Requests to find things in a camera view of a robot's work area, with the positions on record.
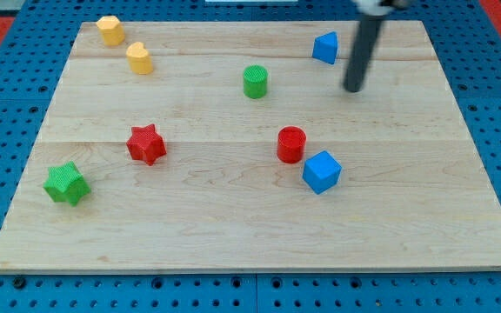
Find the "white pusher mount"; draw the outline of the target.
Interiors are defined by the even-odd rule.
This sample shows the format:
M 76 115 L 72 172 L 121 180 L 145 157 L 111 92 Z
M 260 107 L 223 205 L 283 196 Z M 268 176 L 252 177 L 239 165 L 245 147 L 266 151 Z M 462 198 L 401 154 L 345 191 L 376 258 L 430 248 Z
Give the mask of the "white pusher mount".
M 360 13 L 381 17 L 394 10 L 405 10 L 411 6 L 411 0 L 352 0 Z

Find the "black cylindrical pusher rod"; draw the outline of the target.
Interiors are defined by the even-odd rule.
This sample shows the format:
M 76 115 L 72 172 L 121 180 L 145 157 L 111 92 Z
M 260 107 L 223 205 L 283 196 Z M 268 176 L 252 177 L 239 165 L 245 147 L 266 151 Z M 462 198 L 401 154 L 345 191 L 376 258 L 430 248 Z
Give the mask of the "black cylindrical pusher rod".
M 343 87 L 346 91 L 356 93 L 363 88 L 383 22 L 384 16 L 361 16 L 344 73 Z

